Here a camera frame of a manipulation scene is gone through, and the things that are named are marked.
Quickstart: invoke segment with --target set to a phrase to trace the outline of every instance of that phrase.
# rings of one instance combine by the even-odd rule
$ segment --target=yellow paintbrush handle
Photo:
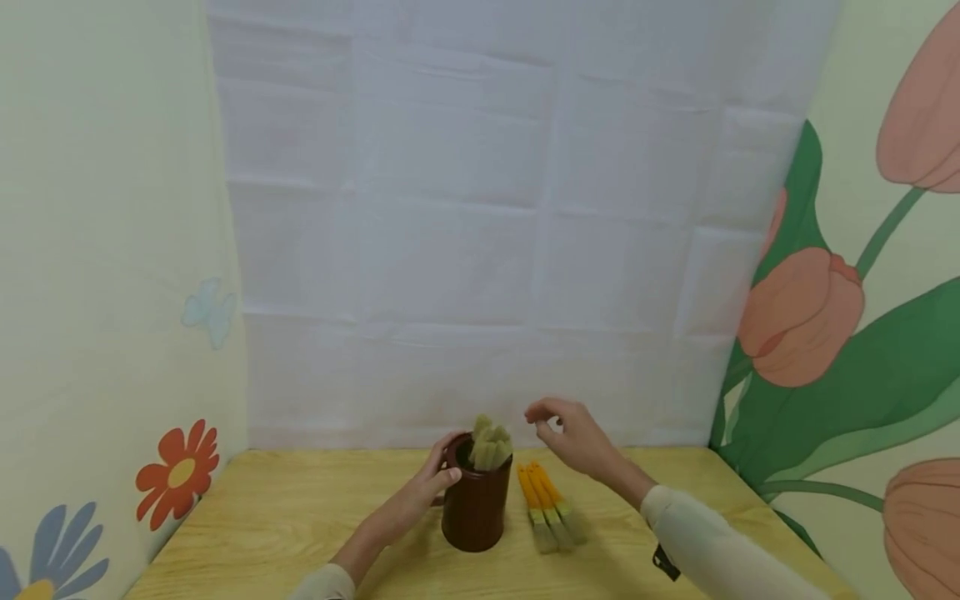
[[[550,494],[550,500],[553,504],[560,504],[564,501],[564,497],[560,494],[560,491],[553,486],[553,482],[550,481],[550,477],[546,474],[546,469],[541,467],[540,463],[534,461],[530,464],[530,469],[533,471],[533,476],[540,480],[543,488]]]
[[[537,493],[537,498],[540,499],[540,506],[548,511],[553,508],[553,500],[550,498],[550,494],[543,487],[543,483],[540,478],[537,476],[537,472],[531,468],[527,468],[527,472],[530,473],[530,484],[534,488],[534,492]]]
[[[520,479],[520,488],[523,489],[523,496],[527,499],[527,509],[539,510],[540,500],[537,498],[533,483],[530,481],[530,472],[523,465],[518,465],[516,476]]]

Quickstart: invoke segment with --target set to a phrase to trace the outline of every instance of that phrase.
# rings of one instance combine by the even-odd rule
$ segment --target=butterfly
[[[180,322],[187,327],[206,329],[210,336],[210,346],[219,350],[230,333],[230,321],[237,307],[236,294],[228,294],[219,304],[217,292],[220,290],[220,278],[211,277],[200,284],[200,291],[187,297],[183,305]]]

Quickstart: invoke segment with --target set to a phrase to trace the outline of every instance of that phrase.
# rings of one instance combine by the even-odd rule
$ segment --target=white backdrop
[[[838,0],[208,0],[255,447],[703,444]]]

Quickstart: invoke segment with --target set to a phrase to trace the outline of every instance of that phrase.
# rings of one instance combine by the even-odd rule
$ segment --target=blue flower
[[[77,575],[104,533],[104,526],[97,525],[84,535],[96,508],[96,502],[85,504],[65,530],[66,505],[61,504],[47,513],[34,535],[30,583],[26,587],[20,586],[10,553],[0,547],[0,600],[81,600],[74,594],[100,581],[110,563],[109,559],[103,559]]]

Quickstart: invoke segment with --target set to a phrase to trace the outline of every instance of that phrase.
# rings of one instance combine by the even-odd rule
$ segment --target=orange flower
[[[761,377],[799,388],[823,375],[863,314],[856,270],[822,248],[783,259],[747,297],[737,338]]]
[[[883,545],[914,598],[960,597],[960,458],[911,465],[887,484]]]
[[[783,213],[786,212],[786,188],[781,188],[777,196],[777,209],[774,212],[774,219],[770,223],[770,229],[767,231],[767,239],[763,242],[763,250],[760,252],[760,259],[767,255],[767,251],[777,239],[777,232],[780,231],[780,224],[783,223]]]
[[[153,463],[136,474],[136,488],[150,493],[136,507],[136,520],[142,521],[147,511],[156,504],[150,517],[150,529],[156,531],[171,512],[174,518],[184,518],[193,508],[194,494],[210,488],[210,473],[220,464],[217,449],[217,428],[211,427],[204,435],[206,421],[198,420],[184,439],[182,429],[171,429],[157,445],[162,465]]]
[[[903,74],[876,142],[894,183],[960,192],[960,4],[933,28]]]

